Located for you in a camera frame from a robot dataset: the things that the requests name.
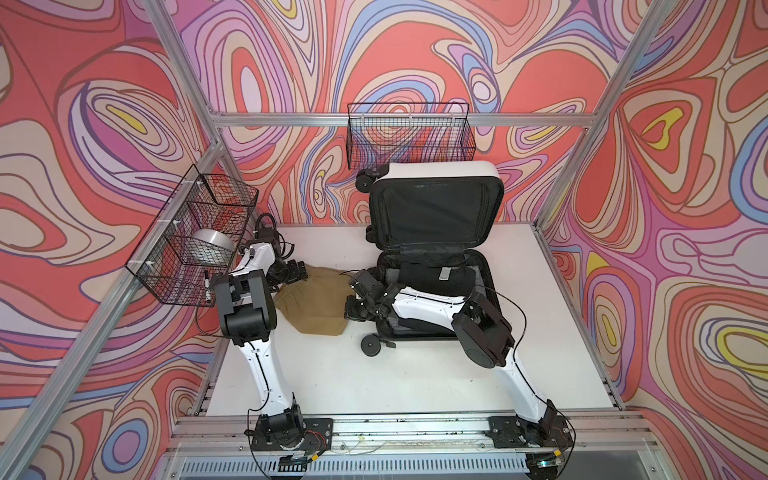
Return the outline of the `khaki garment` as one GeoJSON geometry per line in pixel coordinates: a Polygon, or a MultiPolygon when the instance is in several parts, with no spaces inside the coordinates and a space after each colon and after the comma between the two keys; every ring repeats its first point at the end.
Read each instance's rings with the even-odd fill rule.
{"type": "Polygon", "coordinates": [[[348,325],[344,317],[352,295],[348,277],[326,267],[306,267],[308,277],[285,285],[275,295],[276,308],[300,333],[340,336],[348,325]]]}

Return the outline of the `black and white suitcase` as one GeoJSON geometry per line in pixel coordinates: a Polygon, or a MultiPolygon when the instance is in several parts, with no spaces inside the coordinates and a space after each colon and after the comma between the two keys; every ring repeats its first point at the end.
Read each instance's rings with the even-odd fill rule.
{"type": "Polygon", "coordinates": [[[467,263],[495,291],[488,261],[478,248],[500,209],[504,184],[488,161],[391,163],[359,171],[358,191],[369,196],[366,239],[380,255],[370,271],[398,283],[403,263],[467,263]]]}

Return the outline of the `black garment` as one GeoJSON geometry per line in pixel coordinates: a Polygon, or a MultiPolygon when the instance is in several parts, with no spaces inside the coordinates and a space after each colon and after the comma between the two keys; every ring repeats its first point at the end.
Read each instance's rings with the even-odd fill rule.
{"type": "Polygon", "coordinates": [[[467,296],[483,284],[483,277],[476,266],[467,263],[439,266],[403,263],[397,274],[397,282],[421,292],[467,296]]]}

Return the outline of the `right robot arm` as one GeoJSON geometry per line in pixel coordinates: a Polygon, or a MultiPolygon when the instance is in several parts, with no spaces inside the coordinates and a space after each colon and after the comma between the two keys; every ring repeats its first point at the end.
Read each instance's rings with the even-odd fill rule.
{"type": "Polygon", "coordinates": [[[511,432],[494,437],[511,446],[571,446],[575,431],[567,417],[526,376],[512,326],[494,304],[490,287],[476,286],[463,296],[445,296],[409,285],[385,284],[370,271],[347,273],[353,291],[345,317],[371,321],[377,332],[364,338],[361,349],[376,356],[383,345],[398,340],[456,339],[474,364],[495,370],[513,399],[511,432]]]}

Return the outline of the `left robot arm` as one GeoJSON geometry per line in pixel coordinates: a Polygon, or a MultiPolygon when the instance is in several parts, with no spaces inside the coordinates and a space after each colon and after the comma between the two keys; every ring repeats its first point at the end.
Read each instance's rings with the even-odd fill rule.
{"type": "Polygon", "coordinates": [[[253,243],[237,267],[211,287],[221,334],[244,356],[259,391],[259,404],[247,410],[257,416],[248,426],[251,439],[294,450],[304,442],[306,425],[271,340],[278,315],[267,274],[276,260],[272,244],[253,243]]]}

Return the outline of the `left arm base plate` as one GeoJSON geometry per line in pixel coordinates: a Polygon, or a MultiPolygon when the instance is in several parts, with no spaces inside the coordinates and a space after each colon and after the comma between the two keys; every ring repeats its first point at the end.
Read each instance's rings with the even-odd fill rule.
{"type": "Polygon", "coordinates": [[[334,420],[330,417],[297,420],[262,415],[250,431],[249,447],[257,452],[319,453],[332,446],[334,420]]]}

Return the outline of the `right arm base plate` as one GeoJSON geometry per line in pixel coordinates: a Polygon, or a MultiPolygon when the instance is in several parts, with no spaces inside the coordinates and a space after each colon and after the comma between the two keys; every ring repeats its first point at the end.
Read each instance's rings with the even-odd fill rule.
{"type": "Polygon", "coordinates": [[[574,444],[574,429],[566,418],[556,414],[551,419],[530,422],[518,416],[492,416],[484,432],[495,448],[559,448],[574,444]]]}

